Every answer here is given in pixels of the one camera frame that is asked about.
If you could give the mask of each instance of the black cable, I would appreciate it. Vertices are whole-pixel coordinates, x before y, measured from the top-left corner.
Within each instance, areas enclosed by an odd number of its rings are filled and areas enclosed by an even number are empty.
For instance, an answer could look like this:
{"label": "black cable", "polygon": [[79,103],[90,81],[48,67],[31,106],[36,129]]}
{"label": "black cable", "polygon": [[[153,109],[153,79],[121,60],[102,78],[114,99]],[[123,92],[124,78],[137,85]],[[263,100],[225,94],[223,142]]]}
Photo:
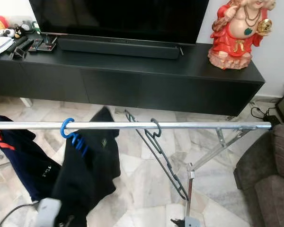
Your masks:
{"label": "black cable", "polygon": [[39,202],[36,202],[36,203],[31,203],[31,204],[22,204],[22,205],[20,205],[20,206],[15,207],[14,209],[12,209],[12,210],[2,219],[2,221],[0,222],[0,227],[2,226],[3,222],[4,222],[13,212],[15,212],[16,210],[18,210],[19,208],[21,208],[21,207],[30,207],[30,206],[36,208],[36,206],[37,206],[38,204],[39,204]]}
{"label": "black cable", "polygon": [[[257,109],[260,113],[262,113],[262,114],[263,114],[263,118],[255,116],[255,115],[252,113],[252,111],[253,111],[254,109]],[[261,120],[264,120],[264,118],[267,118],[267,117],[270,116],[270,110],[271,110],[271,109],[275,109],[275,107],[270,107],[270,108],[268,108],[267,111],[264,113],[259,107],[252,107],[251,110],[250,110],[250,113],[251,113],[251,115],[252,115],[253,117],[258,118],[258,119],[261,119]]]}
{"label": "black cable", "polygon": [[[255,115],[252,113],[252,111],[253,111],[254,109],[257,109],[257,110],[258,110],[259,112],[261,112],[264,116],[263,116],[263,117],[257,117],[257,116],[255,116]],[[251,116],[253,116],[253,117],[255,117],[255,118],[258,118],[258,119],[261,119],[261,120],[263,120],[263,118],[265,117],[265,113],[263,113],[263,112],[260,110],[260,108],[258,108],[258,107],[252,107],[251,110],[250,110],[250,113],[251,113]]]}

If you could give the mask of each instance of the power adapter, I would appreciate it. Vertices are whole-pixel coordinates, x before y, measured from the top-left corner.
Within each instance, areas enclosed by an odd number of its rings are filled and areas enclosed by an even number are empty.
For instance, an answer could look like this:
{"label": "power adapter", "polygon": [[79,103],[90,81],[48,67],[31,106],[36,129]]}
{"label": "power adapter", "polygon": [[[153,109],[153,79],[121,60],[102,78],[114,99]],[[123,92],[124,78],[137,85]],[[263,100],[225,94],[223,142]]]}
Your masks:
{"label": "power adapter", "polygon": [[275,116],[275,115],[271,115],[271,116],[265,116],[263,118],[264,122],[270,122],[272,125],[272,128],[274,128],[277,124],[281,124],[279,119]]}

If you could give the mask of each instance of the black tv cabinet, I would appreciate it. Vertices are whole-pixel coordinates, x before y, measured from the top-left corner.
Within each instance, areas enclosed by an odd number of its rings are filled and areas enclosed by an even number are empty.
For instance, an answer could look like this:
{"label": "black tv cabinet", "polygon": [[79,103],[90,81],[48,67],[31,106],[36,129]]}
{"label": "black tv cabinet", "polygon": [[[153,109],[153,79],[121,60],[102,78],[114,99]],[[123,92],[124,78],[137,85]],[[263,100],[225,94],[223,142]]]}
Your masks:
{"label": "black tv cabinet", "polygon": [[211,45],[184,47],[178,60],[62,51],[0,55],[0,96],[237,116],[263,86],[254,63],[210,64]]}

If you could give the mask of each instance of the logo on jacket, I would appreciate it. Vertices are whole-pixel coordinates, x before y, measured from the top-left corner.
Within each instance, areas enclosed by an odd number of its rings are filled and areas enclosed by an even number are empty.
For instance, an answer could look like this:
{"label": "logo on jacket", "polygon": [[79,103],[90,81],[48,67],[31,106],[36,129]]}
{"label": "logo on jacket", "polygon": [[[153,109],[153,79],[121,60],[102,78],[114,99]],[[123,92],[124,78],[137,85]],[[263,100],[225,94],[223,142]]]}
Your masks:
{"label": "logo on jacket", "polygon": [[107,139],[102,139],[101,144],[103,148],[106,147]]}
{"label": "logo on jacket", "polygon": [[48,173],[49,171],[51,171],[51,168],[52,168],[52,166],[49,166],[49,167],[45,170],[45,172],[42,174],[42,176],[46,177],[47,173]]}

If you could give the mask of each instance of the remote control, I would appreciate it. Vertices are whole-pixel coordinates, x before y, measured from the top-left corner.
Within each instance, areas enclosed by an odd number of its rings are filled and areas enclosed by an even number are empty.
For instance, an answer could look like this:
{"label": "remote control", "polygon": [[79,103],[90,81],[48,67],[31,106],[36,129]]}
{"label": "remote control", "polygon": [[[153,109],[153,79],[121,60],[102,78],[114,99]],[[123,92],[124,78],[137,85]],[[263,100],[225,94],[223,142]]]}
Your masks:
{"label": "remote control", "polygon": [[19,38],[19,39],[14,39],[14,43],[12,44],[12,46],[10,46],[10,47],[6,50],[6,52],[7,52],[7,53],[13,53],[14,50],[15,50],[15,48],[16,48],[17,46],[19,46],[20,44],[22,44],[23,42],[25,42],[26,40],[27,40],[27,37],[26,37],[26,36],[23,36],[23,37],[21,37],[21,38]]}
{"label": "remote control", "polygon": [[33,42],[34,42],[33,39],[28,39],[18,47],[20,47],[23,51],[25,51]]}
{"label": "remote control", "polygon": [[31,47],[28,49],[28,52],[37,52],[38,47],[43,42],[43,39],[35,39],[34,43],[31,45]]}

